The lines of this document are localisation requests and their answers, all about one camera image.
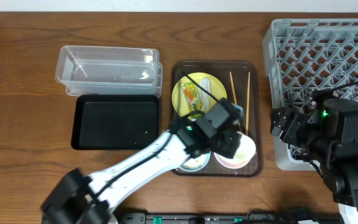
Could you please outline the blue bowl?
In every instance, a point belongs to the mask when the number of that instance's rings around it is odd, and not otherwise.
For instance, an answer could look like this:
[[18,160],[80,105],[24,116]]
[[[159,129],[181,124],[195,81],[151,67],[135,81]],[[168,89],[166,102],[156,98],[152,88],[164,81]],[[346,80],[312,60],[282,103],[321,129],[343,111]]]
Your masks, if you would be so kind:
[[207,163],[209,162],[211,154],[206,153],[202,154],[197,158],[188,159],[184,164],[182,164],[179,168],[186,172],[196,172],[203,169]]

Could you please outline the orange green snack wrapper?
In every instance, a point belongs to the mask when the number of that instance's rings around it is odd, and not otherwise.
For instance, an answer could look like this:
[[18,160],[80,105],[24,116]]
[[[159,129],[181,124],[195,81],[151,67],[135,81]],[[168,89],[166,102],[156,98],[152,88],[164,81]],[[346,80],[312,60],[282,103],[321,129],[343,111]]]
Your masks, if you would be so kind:
[[189,112],[201,111],[201,100],[197,86],[192,82],[183,83],[181,84],[181,90],[187,102]]

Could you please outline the rice leftovers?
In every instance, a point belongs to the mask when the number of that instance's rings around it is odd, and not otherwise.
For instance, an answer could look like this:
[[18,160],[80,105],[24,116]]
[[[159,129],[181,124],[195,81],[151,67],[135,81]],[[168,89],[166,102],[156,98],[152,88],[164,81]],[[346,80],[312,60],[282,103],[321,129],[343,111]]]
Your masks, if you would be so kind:
[[194,169],[198,169],[201,166],[203,166],[203,164],[205,163],[205,160],[207,159],[207,154],[203,154],[197,158],[194,159],[189,159],[188,161],[186,161],[182,167],[184,169],[188,169],[188,170],[194,170]]

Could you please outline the white wrapper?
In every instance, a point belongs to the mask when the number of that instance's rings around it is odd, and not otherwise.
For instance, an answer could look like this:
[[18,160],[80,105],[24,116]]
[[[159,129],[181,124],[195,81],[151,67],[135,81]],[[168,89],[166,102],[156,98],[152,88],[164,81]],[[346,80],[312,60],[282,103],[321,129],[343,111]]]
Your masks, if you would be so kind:
[[[211,92],[211,82],[208,77],[203,77],[200,81],[200,86],[207,92]],[[209,110],[210,96],[203,90],[200,90],[201,111],[207,112]]]

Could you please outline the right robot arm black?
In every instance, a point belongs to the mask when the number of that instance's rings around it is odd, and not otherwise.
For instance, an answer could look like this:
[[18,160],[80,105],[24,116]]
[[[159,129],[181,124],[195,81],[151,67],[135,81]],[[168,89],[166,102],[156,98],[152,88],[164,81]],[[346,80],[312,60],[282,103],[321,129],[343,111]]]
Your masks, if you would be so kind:
[[304,149],[308,161],[337,203],[358,212],[358,102],[334,96],[335,89],[315,90],[311,115],[275,108],[272,135]]

